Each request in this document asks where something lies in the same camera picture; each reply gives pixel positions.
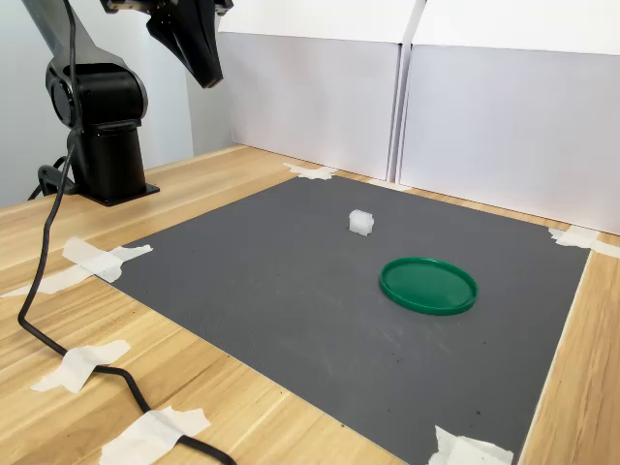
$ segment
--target wood grain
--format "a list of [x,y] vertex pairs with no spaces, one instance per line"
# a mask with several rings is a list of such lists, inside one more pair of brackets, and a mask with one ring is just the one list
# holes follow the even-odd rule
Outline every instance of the wood grain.
[[[313,164],[243,146],[150,170],[162,191],[105,208],[63,200],[51,233],[46,274],[71,265],[61,249],[72,235],[109,250],[290,179],[282,163]],[[338,175],[368,178],[339,171]],[[568,225],[412,189],[411,194],[523,221]],[[51,199],[0,209],[0,294],[28,284]],[[602,234],[620,245],[620,238]],[[122,380],[94,375],[79,394],[29,387],[60,358],[16,321],[23,297],[0,299],[2,463],[97,463],[101,446],[140,416]],[[620,273],[592,253],[556,354],[521,462],[620,463]],[[125,339],[116,366],[132,372],[154,408],[203,408],[212,426],[200,439],[248,463],[400,463],[335,419],[153,310],[96,278],[39,294],[29,320],[66,347]],[[211,463],[175,447],[161,463]]]

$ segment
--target small white block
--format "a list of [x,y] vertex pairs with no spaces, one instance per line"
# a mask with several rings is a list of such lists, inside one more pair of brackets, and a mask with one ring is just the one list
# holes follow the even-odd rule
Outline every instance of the small white block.
[[361,235],[372,233],[372,225],[375,224],[372,215],[361,210],[353,210],[349,214],[349,231]]

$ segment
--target gray mat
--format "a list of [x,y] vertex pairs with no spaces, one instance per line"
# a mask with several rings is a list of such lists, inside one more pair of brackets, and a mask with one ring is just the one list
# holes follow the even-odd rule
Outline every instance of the gray mat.
[[[356,208],[374,215],[367,237],[348,231]],[[435,425],[518,455],[588,256],[544,227],[339,177],[142,244],[155,250],[115,287],[412,464],[437,450]],[[387,299],[383,265],[410,256],[468,271],[476,305],[434,317]]]

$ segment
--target wooden table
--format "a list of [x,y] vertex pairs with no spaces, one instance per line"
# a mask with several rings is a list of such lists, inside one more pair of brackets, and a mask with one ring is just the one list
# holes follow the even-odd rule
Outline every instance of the wooden table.
[[[71,265],[61,254],[72,235],[112,249],[292,178],[295,174],[282,165],[287,161],[315,167],[236,146],[149,170],[147,180],[162,191],[137,201],[105,208],[82,197],[66,197],[51,231],[46,275]],[[558,229],[568,227],[416,189],[408,192]],[[50,206],[51,199],[39,199],[0,209],[0,294],[31,282]],[[611,234],[601,234],[600,239],[620,245],[620,237]],[[520,463],[620,463],[618,264],[608,256],[590,255]],[[0,462],[97,463],[101,446],[137,419],[140,410],[124,382],[106,375],[93,375],[78,394],[63,388],[30,390],[60,357],[17,324],[22,301],[23,297],[0,298]],[[240,464],[400,462],[97,278],[56,294],[38,294],[29,320],[67,348],[127,340],[131,351],[114,365],[134,375],[151,406],[203,408],[212,426],[199,438]],[[211,461],[182,446],[161,460]]]

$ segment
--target white partition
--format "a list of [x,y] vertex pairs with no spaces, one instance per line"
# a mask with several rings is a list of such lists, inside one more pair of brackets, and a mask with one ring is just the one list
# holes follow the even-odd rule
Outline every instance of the white partition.
[[222,19],[234,140],[380,179],[423,0],[239,0]]
[[400,183],[620,233],[620,3],[433,0]]

